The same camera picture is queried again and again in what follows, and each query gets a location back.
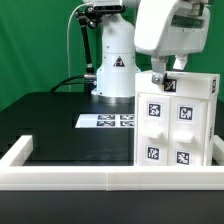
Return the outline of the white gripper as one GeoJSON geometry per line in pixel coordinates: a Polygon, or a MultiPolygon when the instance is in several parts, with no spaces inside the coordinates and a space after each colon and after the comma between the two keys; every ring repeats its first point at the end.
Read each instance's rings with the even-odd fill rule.
{"type": "Polygon", "coordinates": [[[210,22],[208,0],[141,0],[134,44],[139,53],[150,55],[152,82],[163,85],[166,64],[176,55],[174,70],[183,71],[188,55],[202,52],[210,22]]]}

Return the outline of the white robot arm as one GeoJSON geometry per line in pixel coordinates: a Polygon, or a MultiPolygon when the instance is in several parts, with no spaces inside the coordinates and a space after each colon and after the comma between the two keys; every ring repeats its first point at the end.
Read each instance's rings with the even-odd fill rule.
{"type": "Polygon", "coordinates": [[[134,100],[135,54],[151,57],[152,82],[162,85],[166,64],[184,70],[188,56],[201,52],[213,0],[82,0],[91,24],[102,25],[102,64],[92,96],[101,102],[134,100]]]}

